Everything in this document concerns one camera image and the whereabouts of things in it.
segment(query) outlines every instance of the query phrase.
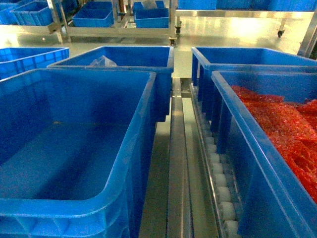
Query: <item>metal rail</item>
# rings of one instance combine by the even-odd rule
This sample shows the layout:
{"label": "metal rail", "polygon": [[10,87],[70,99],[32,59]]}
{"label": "metal rail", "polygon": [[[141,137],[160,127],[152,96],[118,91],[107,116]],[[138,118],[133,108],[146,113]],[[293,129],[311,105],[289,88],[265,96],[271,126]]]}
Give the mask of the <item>metal rail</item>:
{"label": "metal rail", "polygon": [[317,41],[317,9],[314,12],[312,20],[308,26],[307,32],[298,50],[299,56],[309,58],[314,50],[314,46]]}
{"label": "metal rail", "polygon": [[166,237],[194,237],[180,78],[173,79]]}

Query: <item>white roller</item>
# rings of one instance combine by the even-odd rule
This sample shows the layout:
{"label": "white roller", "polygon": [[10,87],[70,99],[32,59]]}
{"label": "white roller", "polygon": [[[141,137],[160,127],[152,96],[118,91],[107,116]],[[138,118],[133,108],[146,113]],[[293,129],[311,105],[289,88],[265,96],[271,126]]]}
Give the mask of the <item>white roller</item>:
{"label": "white roller", "polygon": [[214,138],[211,136],[206,137],[206,144],[207,145],[214,145]]}
{"label": "white roller", "polygon": [[217,187],[216,195],[219,202],[230,202],[231,195],[228,187]]}
{"label": "white roller", "polygon": [[223,221],[236,220],[236,212],[232,202],[221,202],[219,209]]}
{"label": "white roller", "polygon": [[216,145],[207,145],[208,153],[215,153],[217,151],[217,146]]}
{"label": "white roller", "polygon": [[212,163],[211,171],[213,174],[223,174],[223,167],[221,163]]}
{"label": "white roller", "polygon": [[220,163],[220,157],[217,153],[210,153],[209,160],[212,161],[213,163]]}
{"label": "white roller", "polygon": [[227,179],[224,174],[215,174],[213,176],[216,187],[226,187]]}
{"label": "white roller", "polygon": [[225,221],[224,229],[226,231],[227,238],[241,238],[238,232],[238,222],[237,221]]}

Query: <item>blue plastic bin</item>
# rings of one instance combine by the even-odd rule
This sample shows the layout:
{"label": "blue plastic bin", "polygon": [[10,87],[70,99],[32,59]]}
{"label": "blue plastic bin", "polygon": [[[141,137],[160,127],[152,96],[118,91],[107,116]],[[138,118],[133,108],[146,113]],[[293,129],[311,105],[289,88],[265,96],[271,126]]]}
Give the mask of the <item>blue plastic bin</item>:
{"label": "blue plastic bin", "polygon": [[10,12],[17,7],[15,3],[0,3],[0,24],[10,25],[16,23],[14,15]]}
{"label": "blue plastic bin", "polygon": [[316,0],[272,0],[268,9],[272,11],[315,11]]}
{"label": "blue plastic bin", "polygon": [[317,99],[317,74],[214,71],[217,152],[233,167],[243,238],[315,238],[317,205],[230,86],[303,103]]}
{"label": "blue plastic bin", "polygon": [[32,0],[0,0],[0,3],[15,3],[18,6],[22,6],[32,2]]}
{"label": "blue plastic bin", "polygon": [[138,237],[154,82],[84,69],[0,81],[1,237]]}
{"label": "blue plastic bin", "polygon": [[[211,73],[215,70],[233,71],[283,71],[317,72],[317,61],[265,48],[192,48],[192,80],[199,86],[198,99],[202,100],[202,110],[211,119],[213,82]],[[197,80],[198,64],[200,75]]]}
{"label": "blue plastic bin", "polygon": [[0,79],[23,73],[69,57],[69,48],[4,48],[0,49]]}
{"label": "blue plastic bin", "polygon": [[217,0],[179,0],[179,10],[215,10]]}
{"label": "blue plastic bin", "polygon": [[168,8],[138,10],[134,13],[137,28],[168,28]]}
{"label": "blue plastic bin", "polygon": [[77,27],[111,27],[114,24],[110,1],[91,1],[73,17]]}
{"label": "blue plastic bin", "polygon": [[[165,8],[164,1],[155,1],[157,3],[158,8]],[[133,3],[133,11],[136,12],[138,10],[144,10],[144,7],[140,1],[136,1]]]}
{"label": "blue plastic bin", "polygon": [[47,26],[53,22],[52,12],[46,2],[34,1],[11,12],[19,25]]}
{"label": "blue plastic bin", "polygon": [[252,0],[217,0],[217,9],[250,9]]}
{"label": "blue plastic bin", "polygon": [[169,114],[171,74],[174,71],[174,48],[104,46],[71,59],[54,63],[49,67],[93,68],[90,64],[101,56],[106,56],[114,61],[118,65],[118,68],[121,69],[153,71],[157,73],[156,111],[158,111],[159,114],[158,121],[165,121],[165,116]]}

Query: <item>stainless steel frame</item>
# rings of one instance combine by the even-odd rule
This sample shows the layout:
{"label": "stainless steel frame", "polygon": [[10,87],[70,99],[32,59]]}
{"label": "stainless steel frame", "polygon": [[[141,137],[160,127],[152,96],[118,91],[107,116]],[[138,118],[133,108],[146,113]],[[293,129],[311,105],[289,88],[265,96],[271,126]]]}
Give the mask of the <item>stainless steel frame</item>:
{"label": "stainless steel frame", "polygon": [[194,237],[180,78],[173,79],[166,237]]}
{"label": "stainless steel frame", "polygon": [[308,26],[307,32],[299,48],[299,56],[304,56],[309,58],[314,50],[314,46],[317,41],[317,9],[314,12],[312,20]]}
{"label": "stainless steel frame", "polygon": [[[114,18],[117,19],[117,0],[111,0],[113,5]],[[169,3],[169,28],[127,28],[127,24],[133,16],[131,5],[127,8],[127,13],[121,22],[116,22],[113,27],[74,27],[68,26],[66,31],[67,37],[70,39],[72,36],[77,37],[135,37],[135,38],[169,38],[171,44],[175,44],[176,34],[175,26],[175,0],[170,0]]]}
{"label": "stainless steel frame", "polygon": [[292,18],[310,19],[313,12],[292,11],[238,11],[238,10],[176,10],[176,16],[182,17],[240,17],[240,18]]}
{"label": "stainless steel frame", "polygon": [[23,34],[23,35],[37,35],[37,36],[47,36],[51,34],[56,34],[58,41],[63,44],[63,34],[62,26],[66,25],[66,21],[60,21],[57,14],[56,5],[53,0],[47,0],[49,8],[52,11],[53,23],[48,26],[19,26],[19,25],[0,25],[0,32],[10,33],[10,34]]}
{"label": "stainless steel frame", "polygon": [[305,49],[311,53],[316,43],[317,36],[317,14],[316,12],[297,12],[297,11],[249,11],[249,10],[176,10],[175,15],[177,33],[180,33],[181,20],[180,17],[238,17],[238,18],[276,18],[282,19],[280,28],[278,30],[278,37],[280,38],[284,33],[284,25],[287,19],[311,19],[311,24],[308,27],[305,39],[300,49],[299,55],[305,55]]}

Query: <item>crate rim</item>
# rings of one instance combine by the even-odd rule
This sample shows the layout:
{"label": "crate rim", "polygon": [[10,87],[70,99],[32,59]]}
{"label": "crate rim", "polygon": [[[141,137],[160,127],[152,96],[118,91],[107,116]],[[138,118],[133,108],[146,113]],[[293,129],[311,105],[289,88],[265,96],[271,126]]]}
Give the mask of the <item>crate rim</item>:
{"label": "crate rim", "polygon": [[[246,66],[246,65],[254,65],[254,66],[269,66],[268,64],[243,64],[243,63],[210,63],[209,60],[200,52],[199,49],[201,48],[210,48],[210,49],[252,49],[252,50],[268,50],[268,51],[272,51],[272,52],[277,52],[277,53],[282,53],[288,56],[293,56],[293,57],[299,57],[302,59],[306,59],[308,61],[311,62],[316,62],[316,60],[313,59],[309,59],[306,57],[302,57],[302,56],[297,56],[297,55],[293,55],[290,53],[286,53],[286,52],[282,52],[282,51],[277,51],[277,50],[273,50],[270,48],[261,48],[261,47],[256,47],[256,48],[251,48],[251,47],[192,47],[192,53],[197,57],[198,61],[201,63],[201,65],[205,68],[205,69],[210,69],[213,65],[237,65],[237,66]],[[306,66],[306,65],[278,65],[278,64],[271,64],[271,66],[274,67],[307,67],[307,68],[316,68],[316,66]]]}
{"label": "crate rim", "polygon": [[166,70],[166,69],[169,69],[170,72],[173,72],[174,71],[174,47],[171,47],[171,46],[100,46],[100,47],[97,47],[97,48],[94,48],[90,51],[87,51],[85,53],[82,53],[82,54],[79,54],[77,56],[74,56],[74,57],[71,57],[71,58],[68,58],[68,59],[63,59],[61,61],[58,61],[58,62],[55,62],[53,64],[50,64],[48,67],[72,67],[72,68],[96,68],[94,66],[89,66],[89,65],[58,65],[59,63],[63,63],[69,59],[73,59],[73,58],[76,58],[76,57],[81,57],[85,54],[88,54],[88,53],[91,53],[93,51],[97,51],[99,49],[102,49],[102,48],[169,48],[169,53],[168,53],[168,60],[167,60],[167,66],[166,67],[155,67],[155,66],[118,66],[116,68],[125,68],[125,69],[131,69],[131,70],[140,70],[140,71],[147,71],[147,68],[149,67],[155,67],[157,68],[158,70],[156,72],[158,72],[159,70]]}
{"label": "crate rim", "polygon": [[112,10],[109,9],[109,13],[107,14],[105,18],[82,18],[82,17],[76,17],[77,14],[79,14],[79,12],[76,13],[72,18],[73,19],[75,18],[76,20],[105,20],[112,14]]}
{"label": "crate rim", "polygon": [[25,13],[25,12],[27,12],[27,13],[30,13],[30,12],[31,12],[31,13],[34,13],[34,12],[41,12],[41,11],[46,10],[46,8],[49,8],[49,6],[46,6],[46,7],[44,7],[43,9],[41,9],[41,10],[39,10],[39,11],[18,11],[19,8],[25,7],[25,6],[30,5],[30,4],[34,4],[34,3],[36,3],[36,2],[45,3],[45,1],[32,1],[32,2],[29,2],[29,3],[27,3],[27,4],[21,5],[21,6],[17,7],[16,9],[11,10],[10,12],[15,12],[15,11],[16,11],[16,12],[23,12],[23,13]]}
{"label": "crate rim", "polygon": [[[6,47],[6,48],[1,48],[0,50],[5,50],[5,49],[43,49],[43,48],[48,49],[50,47]],[[27,58],[32,58],[32,57],[40,56],[40,55],[43,55],[43,54],[55,53],[55,52],[59,52],[59,51],[69,50],[69,47],[52,47],[52,49],[54,49],[54,50],[48,51],[48,52],[45,52],[45,53],[31,55],[31,56],[18,58],[18,59],[14,59],[14,60],[8,60],[8,61],[2,61],[2,62],[0,61],[0,64],[10,63],[10,62],[13,62],[13,61],[23,60],[23,59],[27,59]]]}
{"label": "crate rim", "polygon": [[[42,69],[33,69],[27,72],[23,72],[21,74],[5,78],[0,80],[0,83],[3,83],[7,80],[14,80],[14,78],[21,77],[23,75],[32,74],[34,72],[41,71],[65,71],[65,68],[42,68]],[[128,72],[126,70],[102,70],[102,72]],[[140,113],[146,109],[148,106],[144,102],[149,100],[150,91],[146,90],[154,86],[154,81],[156,78],[155,72],[148,71],[129,71],[130,74],[142,73],[147,74],[149,79],[146,83],[144,91],[140,97],[140,101],[137,105],[136,111],[131,119],[131,122],[127,128],[126,134],[132,134],[137,136],[135,131],[139,130],[141,121],[144,120],[144,114]],[[127,139],[125,136],[121,143],[121,147],[128,146],[131,148],[132,144],[136,143],[136,139]],[[119,149],[118,154],[114,160],[114,163],[118,161],[118,157],[127,158],[125,151]],[[113,173],[114,166],[112,167],[109,177]],[[5,217],[28,217],[28,218],[81,218],[91,216],[102,211],[106,206],[113,203],[117,196],[121,194],[122,188],[118,191],[118,187],[115,188],[116,193],[111,193],[110,195],[106,193],[107,190],[112,190],[111,187],[108,186],[108,180],[103,188],[103,190],[96,195],[95,197],[86,199],[86,200],[49,200],[49,199],[17,199],[17,198],[0,198],[0,216]],[[60,210],[57,211],[57,207],[63,207],[63,214],[61,214]]]}

